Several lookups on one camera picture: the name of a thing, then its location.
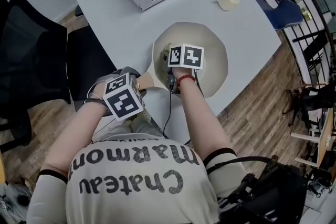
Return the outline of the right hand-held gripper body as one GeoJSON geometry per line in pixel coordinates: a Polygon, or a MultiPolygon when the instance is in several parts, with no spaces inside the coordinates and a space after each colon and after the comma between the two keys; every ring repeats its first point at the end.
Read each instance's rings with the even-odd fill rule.
{"type": "Polygon", "coordinates": [[[174,78],[172,68],[181,67],[191,69],[195,78],[196,85],[200,89],[197,71],[203,69],[204,48],[189,44],[171,45],[168,67],[171,68],[167,73],[166,87],[171,94],[180,94],[177,79],[174,78]]]}

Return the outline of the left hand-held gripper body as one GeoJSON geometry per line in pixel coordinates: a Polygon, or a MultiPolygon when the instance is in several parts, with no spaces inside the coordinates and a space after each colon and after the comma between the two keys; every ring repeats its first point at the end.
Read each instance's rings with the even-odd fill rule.
{"type": "Polygon", "coordinates": [[[85,102],[96,102],[107,107],[105,116],[113,115],[117,121],[126,120],[144,110],[144,102],[137,89],[136,78],[129,73],[119,75],[120,69],[100,77],[91,86],[85,102]],[[102,97],[94,97],[97,84],[104,83],[102,97]]]}

